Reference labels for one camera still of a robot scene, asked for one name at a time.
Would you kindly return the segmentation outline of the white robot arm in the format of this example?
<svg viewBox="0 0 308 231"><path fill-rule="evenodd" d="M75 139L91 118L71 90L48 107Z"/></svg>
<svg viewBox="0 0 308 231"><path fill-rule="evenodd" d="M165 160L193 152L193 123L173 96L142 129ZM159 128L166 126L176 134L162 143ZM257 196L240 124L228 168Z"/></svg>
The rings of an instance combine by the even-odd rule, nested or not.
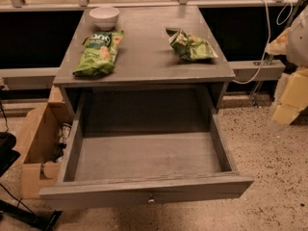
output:
<svg viewBox="0 0 308 231"><path fill-rule="evenodd" d="M285 55L289 63L297 66L288 77L271 118L277 124L289 125L308 107L308 6L289 28L267 44L266 52Z"/></svg>

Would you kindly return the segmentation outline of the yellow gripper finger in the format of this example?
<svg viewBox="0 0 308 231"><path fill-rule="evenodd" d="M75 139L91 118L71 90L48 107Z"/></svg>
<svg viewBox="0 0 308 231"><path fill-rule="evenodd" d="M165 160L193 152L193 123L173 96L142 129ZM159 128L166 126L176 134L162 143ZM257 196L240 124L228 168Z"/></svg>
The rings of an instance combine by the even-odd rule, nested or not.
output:
<svg viewBox="0 0 308 231"><path fill-rule="evenodd" d="M266 52L270 55L285 55L290 28L285 29L275 40L268 43Z"/></svg>
<svg viewBox="0 0 308 231"><path fill-rule="evenodd" d="M308 69L292 73L286 82L271 120L289 125L308 107Z"/></svg>

